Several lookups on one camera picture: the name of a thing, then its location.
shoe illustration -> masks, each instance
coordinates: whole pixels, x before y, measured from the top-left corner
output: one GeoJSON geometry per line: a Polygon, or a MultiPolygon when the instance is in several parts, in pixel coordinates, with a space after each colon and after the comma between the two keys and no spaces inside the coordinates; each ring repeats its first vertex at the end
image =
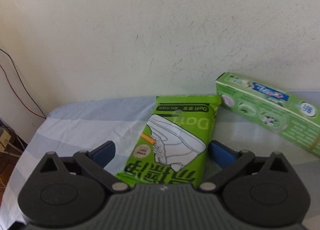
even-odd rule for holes
{"type": "Polygon", "coordinates": [[[155,161],[170,165],[175,172],[206,149],[202,140],[157,114],[151,116],[147,125],[151,130],[151,137],[156,141],[153,145],[155,161]]]}

round sticker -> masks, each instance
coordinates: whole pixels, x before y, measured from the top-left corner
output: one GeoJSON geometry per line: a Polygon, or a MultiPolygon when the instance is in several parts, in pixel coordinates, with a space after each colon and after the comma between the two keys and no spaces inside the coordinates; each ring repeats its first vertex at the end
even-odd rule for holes
{"type": "Polygon", "coordinates": [[[150,154],[150,147],[147,144],[137,146],[133,151],[133,156],[136,158],[145,158],[150,154]]]}
{"type": "Polygon", "coordinates": [[[300,104],[300,110],[304,115],[308,117],[314,117],[316,115],[315,107],[308,102],[303,102],[302,104],[300,104]]]}

toothpaste box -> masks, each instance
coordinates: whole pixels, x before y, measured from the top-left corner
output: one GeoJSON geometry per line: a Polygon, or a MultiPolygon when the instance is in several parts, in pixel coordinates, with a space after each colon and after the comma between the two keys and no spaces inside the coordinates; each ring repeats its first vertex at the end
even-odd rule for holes
{"type": "Polygon", "coordinates": [[[216,80],[222,106],[320,157],[320,108],[256,80],[224,73],[216,80]]]}

mattress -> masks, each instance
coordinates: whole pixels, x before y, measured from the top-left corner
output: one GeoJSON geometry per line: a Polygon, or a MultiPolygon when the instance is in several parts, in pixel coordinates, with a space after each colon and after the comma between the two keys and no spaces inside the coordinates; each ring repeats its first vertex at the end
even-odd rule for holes
{"type": "MultiPolygon", "coordinates": [[[[320,91],[294,94],[320,106],[320,91]]],[[[50,113],[22,154],[8,182],[0,208],[0,226],[24,222],[17,197],[31,172],[48,151],[72,156],[92,150],[107,140],[116,144],[116,155],[105,167],[115,174],[136,144],[155,106],[155,97],[105,99],[61,106],[50,113]]],[[[311,206],[303,222],[310,230],[320,229],[320,159],[247,119],[219,108],[212,138],[234,149],[249,149],[257,156],[281,151],[293,165],[311,195],[311,206]]],[[[206,164],[205,177],[214,171],[206,164]]]]}

metal rivet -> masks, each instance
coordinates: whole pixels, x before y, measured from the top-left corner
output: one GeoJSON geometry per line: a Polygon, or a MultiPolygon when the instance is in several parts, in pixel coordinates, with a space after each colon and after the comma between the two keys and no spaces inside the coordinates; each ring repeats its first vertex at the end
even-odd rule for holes
{"type": "Polygon", "coordinates": [[[115,191],[125,191],[129,186],[124,182],[117,182],[113,183],[111,187],[115,191]]]}
{"type": "Polygon", "coordinates": [[[205,191],[213,191],[216,189],[216,187],[217,187],[216,184],[211,182],[203,182],[200,185],[200,188],[205,191]]]}

